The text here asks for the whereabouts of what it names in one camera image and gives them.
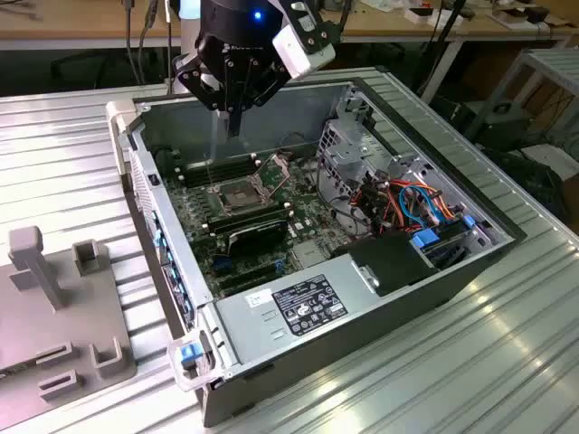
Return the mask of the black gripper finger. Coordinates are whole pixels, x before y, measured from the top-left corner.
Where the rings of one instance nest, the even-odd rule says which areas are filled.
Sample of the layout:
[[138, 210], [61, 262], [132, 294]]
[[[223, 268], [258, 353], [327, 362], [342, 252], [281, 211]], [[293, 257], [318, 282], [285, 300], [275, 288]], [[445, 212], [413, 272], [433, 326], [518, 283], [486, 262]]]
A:
[[228, 137], [236, 136], [236, 112], [234, 106], [226, 105], [225, 88], [192, 53], [181, 54], [173, 59], [176, 81], [201, 101], [210, 111], [223, 118]]
[[251, 61], [241, 87], [241, 99], [234, 110], [234, 135], [240, 135], [242, 115], [252, 107], [261, 107], [290, 79], [280, 61], [270, 64]]

